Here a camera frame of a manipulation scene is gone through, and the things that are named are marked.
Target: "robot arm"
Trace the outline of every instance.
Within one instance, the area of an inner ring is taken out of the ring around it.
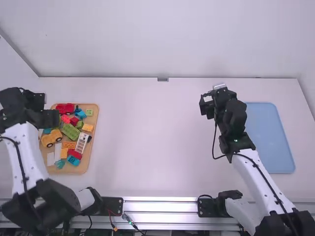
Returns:
[[[225,84],[201,95],[202,115],[214,118],[221,135],[221,152],[240,173],[257,209],[242,199],[239,191],[219,193],[219,213],[234,217],[251,236],[311,236],[315,235],[315,221],[308,211],[298,211],[295,205],[280,191],[262,162],[256,147],[244,132],[247,119],[246,104]]]
[[[102,198],[91,187],[74,192],[49,179],[39,149],[38,128],[58,126],[59,112],[43,110],[44,96],[19,88],[0,91],[0,133],[13,174],[12,199],[1,210],[34,236],[46,235],[78,214],[96,213],[102,204]],[[34,206],[39,198],[44,202]]]

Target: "orange lego brick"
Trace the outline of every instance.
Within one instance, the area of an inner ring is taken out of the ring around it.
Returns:
[[[93,131],[94,126],[91,124],[84,124],[82,127],[82,130],[88,131],[88,132],[92,132]]]
[[[67,159],[68,157],[68,149],[67,148],[61,148],[60,158],[61,159]]]
[[[62,148],[75,149],[77,142],[63,142]]]

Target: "light blue mat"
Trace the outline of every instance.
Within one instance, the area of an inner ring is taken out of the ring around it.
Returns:
[[[247,102],[245,131],[256,146],[270,174],[291,174],[294,160],[277,107],[272,103]]]

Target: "blue lego brick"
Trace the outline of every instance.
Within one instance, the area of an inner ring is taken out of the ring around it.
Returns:
[[[48,129],[44,129],[43,130],[43,134],[50,134],[51,133],[51,128],[48,128]]]
[[[70,163],[70,164],[72,164],[72,165],[74,165],[74,166],[78,166],[79,164],[80,164],[80,160],[78,160],[77,158],[75,158],[74,156],[72,156],[72,155],[69,155],[68,157],[67,157],[67,161]]]
[[[57,166],[57,169],[62,169],[65,165],[65,161],[63,160],[56,161],[55,165]]]
[[[79,112],[77,112],[77,113],[75,114],[75,116],[78,117],[79,119],[84,119],[84,118],[87,117],[87,115],[85,114],[85,112],[82,111],[82,110],[79,111]]]
[[[79,112],[81,112],[82,111],[82,109],[81,108],[79,108],[79,107],[77,107],[77,108],[75,108],[75,110],[74,110],[74,115],[76,116]]]

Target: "yellow toy car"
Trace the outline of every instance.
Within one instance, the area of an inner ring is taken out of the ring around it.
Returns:
[[[63,138],[60,130],[53,129],[50,134],[45,134],[41,137],[40,141],[45,147],[52,147],[55,142],[60,142]]]

